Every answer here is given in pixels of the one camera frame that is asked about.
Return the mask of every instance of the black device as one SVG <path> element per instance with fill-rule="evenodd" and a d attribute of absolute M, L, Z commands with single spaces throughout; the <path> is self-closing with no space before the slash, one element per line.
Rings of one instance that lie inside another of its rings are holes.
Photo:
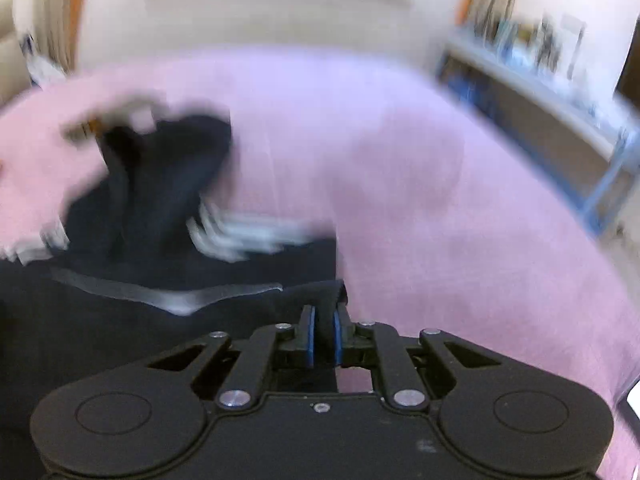
<path fill-rule="evenodd" d="M 305 306 L 297 325 L 213 332 L 53 391 L 31 417 L 46 478 L 596 479 L 613 421 L 588 388 L 343 305 L 320 364 L 315 323 Z M 319 366 L 368 368 L 372 390 L 281 391 Z"/>

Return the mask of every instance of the screw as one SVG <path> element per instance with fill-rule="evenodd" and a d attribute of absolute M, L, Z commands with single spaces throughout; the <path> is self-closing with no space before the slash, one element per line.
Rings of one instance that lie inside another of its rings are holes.
<path fill-rule="evenodd" d="M 251 400 L 251 395 L 244 390 L 227 390 L 222 393 L 218 400 L 229 408 L 239 408 Z"/>
<path fill-rule="evenodd" d="M 417 406 L 424 402 L 424 393 L 418 390 L 400 390 L 394 395 L 394 401 L 400 406 Z"/>
<path fill-rule="evenodd" d="M 314 405 L 314 411 L 316 413 L 326 413 L 331 409 L 331 405 L 326 402 L 318 402 Z"/>

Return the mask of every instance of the pink tablecloth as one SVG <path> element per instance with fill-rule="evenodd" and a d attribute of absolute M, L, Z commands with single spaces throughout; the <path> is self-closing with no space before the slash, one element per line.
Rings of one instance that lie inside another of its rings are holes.
<path fill-rule="evenodd" d="M 96 147 L 66 145 L 61 125 L 147 91 L 175 109 L 229 110 L 238 160 L 223 205 L 335 224 L 355 319 L 414 336 L 439 327 L 612 406 L 640 374 L 638 314 L 572 213 L 490 126 L 378 60 L 210 51 L 33 91 L 0 116 L 0 246 L 104 171 Z M 639 462 L 616 421 L 600 473 L 630 479 Z"/>

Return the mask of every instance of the bed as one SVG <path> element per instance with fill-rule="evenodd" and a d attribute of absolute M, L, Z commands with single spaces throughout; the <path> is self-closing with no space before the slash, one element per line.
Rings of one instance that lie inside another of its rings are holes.
<path fill-rule="evenodd" d="M 354 319 L 455 333 L 612 408 L 640 376 L 640 316 L 596 241 L 490 124 L 388 59 L 203 50 L 34 89 L 0 114 L 0 246 L 104 173 L 96 145 L 62 131 L 133 95 L 230 114 L 236 156 L 211 199 L 335 225 Z M 614 415 L 600 474 L 631 479 L 640 450 Z"/>

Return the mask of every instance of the circular cover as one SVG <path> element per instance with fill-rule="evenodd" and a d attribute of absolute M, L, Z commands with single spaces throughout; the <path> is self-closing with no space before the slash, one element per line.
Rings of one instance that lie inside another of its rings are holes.
<path fill-rule="evenodd" d="M 204 408 L 170 372 L 114 371 L 56 390 L 36 407 L 31 436 L 49 463 L 83 476 L 131 476 L 184 453 Z"/>
<path fill-rule="evenodd" d="M 599 396 L 543 372 L 514 383 L 500 368 L 475 373 L 443 400 L 438 423 L 457 450 L 493 471 L 526 477 L 600 463 L 613 423 Z"/>

